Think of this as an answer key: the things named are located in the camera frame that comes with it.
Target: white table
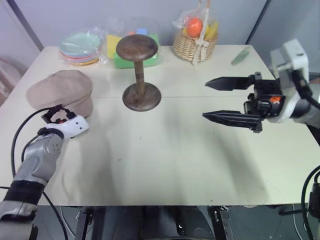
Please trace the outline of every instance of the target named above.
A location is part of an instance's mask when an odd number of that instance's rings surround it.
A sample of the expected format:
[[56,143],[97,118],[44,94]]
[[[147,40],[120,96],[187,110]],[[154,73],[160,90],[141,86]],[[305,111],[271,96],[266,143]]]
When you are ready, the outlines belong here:
[[[288,120],[263,121],[263,131],[210,122],[202,113],[243,112],[252,91],[217,91],[205,82],[256,71],[273,79],[254,49],[231,66],[245,45],[218,45],[212,58],[193,67],[162,47],[163,63],[145,69],[162,94],[147,112],[126,108],[122,94],[135,82],[133,69],[64,65],[58,48],[46,47],[0,107],[0,185],[12,181],[14,133],[31,114],[26,90],[62,69],[79,69],[93,82],[89,131],[68,140],[45,191],[55,205],[262,205],[300,201],[308,173],[320,164],[320,148],[307,127]],[[16,146],[16,165],[26,142],[45,123],[34,117]],[[44,199],[40,204],[47,205]]]

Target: beige cap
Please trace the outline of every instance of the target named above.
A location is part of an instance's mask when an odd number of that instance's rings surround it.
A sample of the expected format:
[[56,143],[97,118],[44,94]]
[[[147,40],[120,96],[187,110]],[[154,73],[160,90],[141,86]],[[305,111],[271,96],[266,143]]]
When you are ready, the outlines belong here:
[[39,110],[62,104],[76,115],[88,117],[93,111],[92,81],[79,70],[61,70],[31,86],[26,92],[29,104]]

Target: orange ball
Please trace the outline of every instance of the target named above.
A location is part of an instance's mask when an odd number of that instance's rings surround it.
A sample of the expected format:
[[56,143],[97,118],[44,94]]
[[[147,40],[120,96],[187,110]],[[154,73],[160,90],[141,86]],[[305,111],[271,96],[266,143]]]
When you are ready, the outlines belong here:
[[200,35],[202,29],[202,21],[198,17],[192,17],[189,19],[186,25],[186,33],[192,38],[196,38]]

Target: yellow object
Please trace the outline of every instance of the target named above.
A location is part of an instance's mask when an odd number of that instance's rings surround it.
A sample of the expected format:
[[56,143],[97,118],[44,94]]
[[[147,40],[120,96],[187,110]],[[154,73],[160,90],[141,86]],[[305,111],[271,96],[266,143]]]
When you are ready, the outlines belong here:
[[205,33],[204,33],[204,35],[207,35],[207,34],[208,34],[209,29],[210,29],[210,25],[208,24],[208,25],[206,26],[206,29],[205,29]]
[[185,35],[187,35],[187,28],[184,27],[184,28],[182,29],[182,32],[183,32]]
[[210,27],[208,33],[204,36],[205,41],[213,39],[218,34],[219,23],[215,21]]
[[122,39],[120,36],[114,36],[108,34],[106,36],[106,55],[108,58],[113,59],[116,53],[116,47],[118,42]]
[[86,62],[70,62],[72,65],[75,65],[75,66],[85,66],[85,65],[89,65],[89,64],[93,64],[93,63],[96,63],[98,62],[99,58],[95,58],[93,60],[90,60],[90,61],[86,61]]

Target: orange light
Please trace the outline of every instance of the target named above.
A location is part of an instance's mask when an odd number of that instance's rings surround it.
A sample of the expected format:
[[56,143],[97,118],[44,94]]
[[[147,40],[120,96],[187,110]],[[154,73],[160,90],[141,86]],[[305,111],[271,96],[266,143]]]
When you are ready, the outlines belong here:
[[270,102],[273,104],[279,104],[281,97],[280,96],[272,96],[269,98]]

